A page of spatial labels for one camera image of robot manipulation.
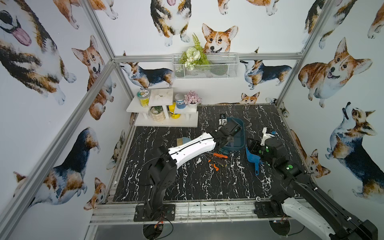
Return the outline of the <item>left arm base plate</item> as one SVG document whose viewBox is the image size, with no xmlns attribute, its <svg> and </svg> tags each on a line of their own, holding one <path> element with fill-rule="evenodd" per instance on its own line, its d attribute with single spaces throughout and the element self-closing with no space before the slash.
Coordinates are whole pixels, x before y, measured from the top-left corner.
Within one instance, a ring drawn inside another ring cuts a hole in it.
<svg viewBox="0 0 384 240">
<path fill-rule="evenodd" d="M 136 206 L 134 222 L 154 222 L 175 220 L 176 205 L 165 204 L 158 210 L 147 210 L 144 205 Z"/>
</svg>

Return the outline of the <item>orange black screwdriver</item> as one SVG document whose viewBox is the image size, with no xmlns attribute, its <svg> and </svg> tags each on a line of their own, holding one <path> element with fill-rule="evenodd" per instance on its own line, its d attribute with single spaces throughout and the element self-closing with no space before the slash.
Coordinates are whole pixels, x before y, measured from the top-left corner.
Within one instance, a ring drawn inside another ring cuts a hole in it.
<svg viewBox="0 0 384 240">
<path fill-rule="evenodd" d="M 219 159 L 228 159 L 228 156 L 223 154 L 218 154 L 218 153 L 208 153 L 208 154 Z"/>
</svg>

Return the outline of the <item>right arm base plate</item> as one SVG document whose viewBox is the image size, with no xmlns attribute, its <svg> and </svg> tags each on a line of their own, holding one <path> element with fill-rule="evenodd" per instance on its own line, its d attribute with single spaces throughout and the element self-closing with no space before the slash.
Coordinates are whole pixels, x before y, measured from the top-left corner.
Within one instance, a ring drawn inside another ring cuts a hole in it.
<svg viewBox="0 0 384 240">
<path fill-rule="evenodd" d="M 282 204 L 277 201 L 255 202 L 254 213 L 258 218 L 282 218 L 285 213 Z"/>
</svg>

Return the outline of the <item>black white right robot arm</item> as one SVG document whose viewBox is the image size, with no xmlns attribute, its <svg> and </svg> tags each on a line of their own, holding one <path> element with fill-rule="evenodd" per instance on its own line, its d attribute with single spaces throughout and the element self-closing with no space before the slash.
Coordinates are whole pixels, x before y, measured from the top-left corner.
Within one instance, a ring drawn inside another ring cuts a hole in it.
<svg viewBox="0 0 384 240">
<path fill-rule="evenodd" d="M 268 203 L 255 203 L 254 212 L 259 218 L 292 217 L 322 240 L 378 239 L 377 227 L 369 220 L 361 221 L 326 194 L 312 181 L 310 173 L 288 159 L 284 144 L 275 136 L 266 134 L 262 141 L 248 139 L 246 154 L 250 163 L 267 165 L 274 177 L 287 186 L 275 192 Z M 313 210 L 300 204 L 289 189 Z"/>
</svg>

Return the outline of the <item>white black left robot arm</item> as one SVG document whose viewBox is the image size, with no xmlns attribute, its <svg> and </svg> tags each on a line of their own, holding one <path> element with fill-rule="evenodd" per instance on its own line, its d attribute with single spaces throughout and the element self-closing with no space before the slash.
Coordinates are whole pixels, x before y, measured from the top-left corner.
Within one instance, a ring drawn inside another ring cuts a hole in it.
<svg viewBox="0 0 384 240">
<path fill-rule="evenodd" d="M 224 147 L 235 137 L 240 135 L 243 127 L 235 120 L 229 120 L 209 133 L 204 132 L 199 137 L 177 147 L 159 148 L 159 155 L 148 164 L 146 198 L 144 200 L 143 214 L 146 218 L 154 219 L 164 211 L 164 196 L 170 185 L 176 180 L 178 169 L 193 158 Z"/>
</svg>

